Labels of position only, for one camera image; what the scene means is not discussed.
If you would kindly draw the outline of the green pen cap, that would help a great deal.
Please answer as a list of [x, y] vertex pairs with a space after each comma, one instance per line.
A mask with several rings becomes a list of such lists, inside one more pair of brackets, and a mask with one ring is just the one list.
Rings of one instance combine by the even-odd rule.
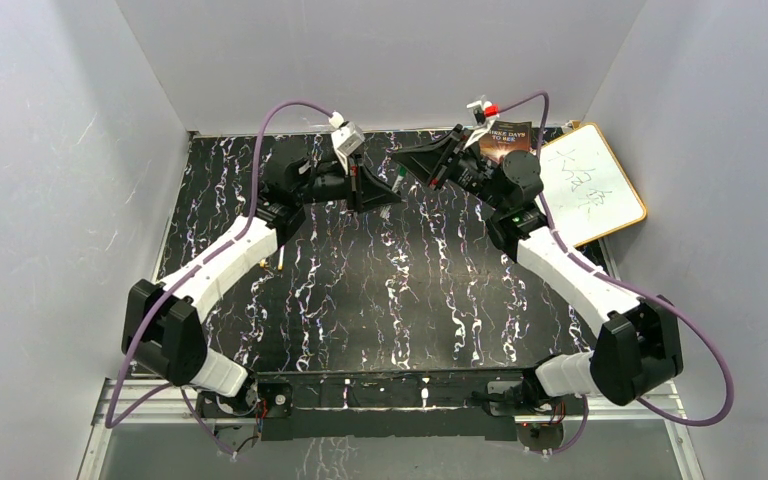
[[406, 175], [407, 175], [407, 170], [405, 168], [400, 168], [398, 170], [398, 174], [393, 183], [393, 188], [392, 188], [394, 192], [399, 193], [401, 191], [401, 186], [405, 180]]

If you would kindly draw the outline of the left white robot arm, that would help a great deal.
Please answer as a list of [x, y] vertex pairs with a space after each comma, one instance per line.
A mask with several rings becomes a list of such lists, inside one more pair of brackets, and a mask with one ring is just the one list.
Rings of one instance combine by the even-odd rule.
[[140, 280], [131, 287], [122, 352], [174, 386], [214, 392], [235, 416], [253, 412], [259, 391], [252, 372], [210, 348], [202, 323], [245, 274], [292, 238], [306, 219], [307, 205], [338, 200], [351, 212], [365, 213], [398, 204], [401, 197], [359, 153], [346, 164], [336, 154], [314, 162], [305, 146], [276, 146], [259, 175], [253, 217], [238, 217], [161, 281]]

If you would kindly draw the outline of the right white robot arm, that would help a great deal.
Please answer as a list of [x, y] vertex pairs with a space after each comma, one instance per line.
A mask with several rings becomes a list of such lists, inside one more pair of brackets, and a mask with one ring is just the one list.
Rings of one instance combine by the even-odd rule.
[[597, 394], [624, 406], [678, 376], [678, 319], [668, 304], [616, 285], [580, 252], [560, 244], [542, 204], [537, 155], [514, 150], [499, 162], [489, 160], [468, 135], [456, 125], [431, 143], [393, 151], [391, 158], [420, 183], [439, 189], [451, 182], [491, 207], [485, 224], [493, 245], [545, 281], [596, 336], [588, 352], [551, 355], [528, 369], [525, 405], [547, 414], [563, 396]]

